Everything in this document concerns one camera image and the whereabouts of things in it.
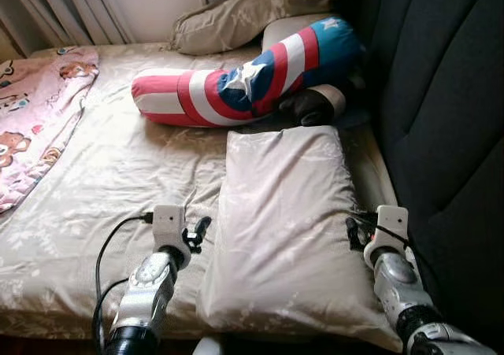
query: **wrinkled sheet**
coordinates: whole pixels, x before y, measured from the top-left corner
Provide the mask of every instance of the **wrinkled sheet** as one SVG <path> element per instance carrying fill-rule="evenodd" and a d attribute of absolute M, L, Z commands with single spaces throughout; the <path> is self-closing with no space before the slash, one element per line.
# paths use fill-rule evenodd
<path fill-rule="evenodd" d="M 0 64 L 0 213 L 19 204 L 65 149 L 97 66 L 96 50 L 81 47 Z"/>
<path fill-rule="evenodd" d="M 188 227 L 217 215 L 227 131 L 146 120 L 133 103 L 131 82 L 145 68 L 234 68 L 256 57 L 259 46 L 208 57 L 168 52 L 161 44 L 97 49 L 100 74 L 67 149 L 24 202 L 0 216 L 0 334 L 89 338 L 95 260 L 115 224 L 157 204 L 181 204 L 193 191 Z M 205 330 L 195 298 L 214 230 L 210 226 L 202 253 L 179 273 L 166 336 Z M 149 225 L 124 226 L 103 257 L 102 285 L 127 277 L 153 244 Z M 123 291 L 114 289 L 106 300 L 109 321 Z"/>

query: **beige pillow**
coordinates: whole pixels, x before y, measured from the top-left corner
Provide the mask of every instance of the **beige pillow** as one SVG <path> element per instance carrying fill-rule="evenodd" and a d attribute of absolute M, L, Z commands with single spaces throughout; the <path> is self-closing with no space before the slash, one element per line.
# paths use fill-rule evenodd
<path fill-rule="evenodd" d="M 264 52 L 272 45 L 301 31 L 312 23 L 333 16 L 334 14 L 332 13 L 319 13 L 275 20 L 265 28 L 265 34 L 262 37 L 262 51 Z"/>
<path fill-rule="evenodd" d="M 354 205 L 335 128 L 229 132 L 198 315 L 218 331 L 322 331 L 400 350 L 371 270 L 349 250 Z"/>
<path fill-rule="evenodd" d="M 233 50 L 259 35 L 276 19 L 330 11 L 332 0 L 225 0 L 180 17 L 172 49 L 183 54 Z"/>

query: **upholstered headboard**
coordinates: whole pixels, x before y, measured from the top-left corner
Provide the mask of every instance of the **upholstered headboard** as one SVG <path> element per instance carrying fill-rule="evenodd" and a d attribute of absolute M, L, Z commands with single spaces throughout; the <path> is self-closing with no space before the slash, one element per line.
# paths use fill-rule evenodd
<path fill-rule="evenodd" d="M 428 291 L 494 347 L 504 332 L 502 0 L 356 0 L 376 135 Z"/>

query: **cartoon bear print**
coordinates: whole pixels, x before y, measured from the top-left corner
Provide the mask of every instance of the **cartoon bear print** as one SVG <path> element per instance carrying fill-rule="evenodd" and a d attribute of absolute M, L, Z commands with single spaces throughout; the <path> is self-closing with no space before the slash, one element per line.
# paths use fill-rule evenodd
<path fill-rule="evenodd" d="M 23 93 L 22 95 L 8 95 L 6 97 L 0 97 L 0 117 L 16 111 L 17 109 L 23 109 L 28 105 L 30 100 L 28 99 L 28 94 Z"/>
<path fill-rule="evenodd" d="M 25 152 L 31 142 L 19 132 L 3 132 L 0 135 L 0 172 L 13 163 L 14 154 Z"/>
<path fill-rule="evenodd" d="M 60 76 L 65 79 L 85 77 L 89 75 L 98 75 L 98 68 L 96 68 L 96 65 L 86 64 L 81 61 L 74 61 L 60 69 Z"/>

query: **dark gray fabric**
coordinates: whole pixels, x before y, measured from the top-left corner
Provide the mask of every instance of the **dark gray fabric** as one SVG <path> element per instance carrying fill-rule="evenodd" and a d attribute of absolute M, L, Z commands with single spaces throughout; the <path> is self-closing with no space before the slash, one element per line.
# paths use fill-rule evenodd
<path fill-rule="evenodd" d="M 425 285 L 502 346 L 502 0 L 360 0 L 368 100 Z"/>

